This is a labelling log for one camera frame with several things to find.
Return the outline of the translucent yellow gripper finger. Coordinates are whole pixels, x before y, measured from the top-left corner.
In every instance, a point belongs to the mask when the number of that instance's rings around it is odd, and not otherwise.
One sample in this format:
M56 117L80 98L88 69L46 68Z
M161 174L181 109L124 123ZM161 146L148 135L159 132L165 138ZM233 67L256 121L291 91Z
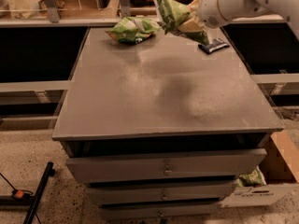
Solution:
M183 22L178 30L182 33L205 33L206 26L198 17L192 17Z

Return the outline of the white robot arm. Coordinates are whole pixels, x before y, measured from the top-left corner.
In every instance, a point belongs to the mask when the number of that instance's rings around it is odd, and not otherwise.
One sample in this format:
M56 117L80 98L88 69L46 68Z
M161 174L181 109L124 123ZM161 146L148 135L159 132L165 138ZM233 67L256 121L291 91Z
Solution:
M237 19L279 15L299 38L299 0L197 0L188 5L191 16L178 29L196 33L205 27L216 29Z

